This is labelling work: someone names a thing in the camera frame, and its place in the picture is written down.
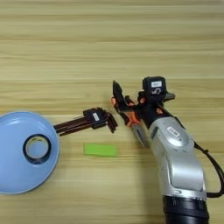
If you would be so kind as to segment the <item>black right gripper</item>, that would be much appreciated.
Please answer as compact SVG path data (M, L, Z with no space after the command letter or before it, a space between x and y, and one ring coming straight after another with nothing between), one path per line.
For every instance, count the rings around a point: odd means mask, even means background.
M157 119L172 117L172 114L164 108L164 103L174 100L176 97L173 93L165 92L164 94L146 94L144 91L138 93L139 110L138 116L143 120L147 129ZM130 106L123 96L123 90L118 82L113 81L113 97L112 104L118 114L128 114Z

